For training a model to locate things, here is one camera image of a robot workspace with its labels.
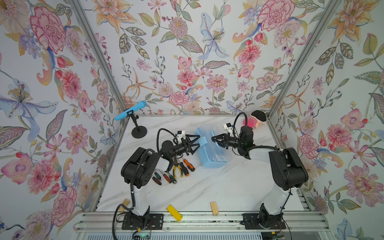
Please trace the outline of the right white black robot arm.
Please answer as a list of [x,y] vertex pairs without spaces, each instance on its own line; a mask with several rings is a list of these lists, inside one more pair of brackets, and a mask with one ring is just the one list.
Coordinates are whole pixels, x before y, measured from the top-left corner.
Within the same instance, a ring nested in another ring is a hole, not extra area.
[[239,113],[233,124],[224,125],[226,134],[212,137],[221,148],[233,148],[247,160],[269,163],[275,182],[270,195],[261,204],[257,219],[260,227],[271,229],[284,221],[283,214],[292,191],[309,180],[298,153],[293,148],[254,144],[254,132],[248,126],[248,116]]

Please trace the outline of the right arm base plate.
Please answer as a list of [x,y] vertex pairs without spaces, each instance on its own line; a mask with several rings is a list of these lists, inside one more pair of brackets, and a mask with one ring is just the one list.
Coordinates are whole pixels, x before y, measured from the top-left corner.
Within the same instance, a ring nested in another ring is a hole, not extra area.
[[242,225],[246,230],[285,230],[287,227],[284,223],[282,215],[268,215],[262,213],[242,214]]

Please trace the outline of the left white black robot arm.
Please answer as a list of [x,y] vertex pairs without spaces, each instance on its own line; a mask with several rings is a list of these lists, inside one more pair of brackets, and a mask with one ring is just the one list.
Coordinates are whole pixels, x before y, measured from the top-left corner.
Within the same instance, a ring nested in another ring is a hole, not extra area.
[[121,176],[130,186],[132,206],[124,207],[125,210],[143,217],[150,211],[147,203],[145,186],[154,176],[156,170],[170,172],[176,178],[176,171],[181,172],[181,177],[187,175],[188,168],[181,162],[186,155],[193,155],[200,147],[199,135],[186,134],[179,131],[176,134],[161,128],[157,134],[157,150],[139,147],[123,165]]

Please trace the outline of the black ratchet wrench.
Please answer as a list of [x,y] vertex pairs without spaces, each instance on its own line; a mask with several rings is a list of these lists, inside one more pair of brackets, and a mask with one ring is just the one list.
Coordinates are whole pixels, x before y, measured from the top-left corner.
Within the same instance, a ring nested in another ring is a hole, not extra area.
[[165,171],[165,174],[169,177],[169,179],[171,180],[172,184],[177,184],[177,180],[175,179],[175,177],[169,171]]

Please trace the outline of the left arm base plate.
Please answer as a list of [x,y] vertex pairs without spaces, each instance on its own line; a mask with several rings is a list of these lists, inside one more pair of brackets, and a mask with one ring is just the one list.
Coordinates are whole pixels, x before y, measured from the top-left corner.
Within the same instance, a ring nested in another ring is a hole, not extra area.
[[146,214],[137,216],[135,214],[127,214],[122,223],[122,230],[162,230],[164,224],[164,214]]

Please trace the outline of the blue plastic tool box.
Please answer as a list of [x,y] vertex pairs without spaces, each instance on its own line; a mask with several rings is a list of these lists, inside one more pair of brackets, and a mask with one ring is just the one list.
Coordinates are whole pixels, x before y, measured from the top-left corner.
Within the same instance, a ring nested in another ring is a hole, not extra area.
[[210,127],[197,128],[195,134],[199,135],[198,155],[203,167],[209,169],[218,169],[228,163],[227,154],[223,148],[212,141],[212,137],[216,136],[217,128]]

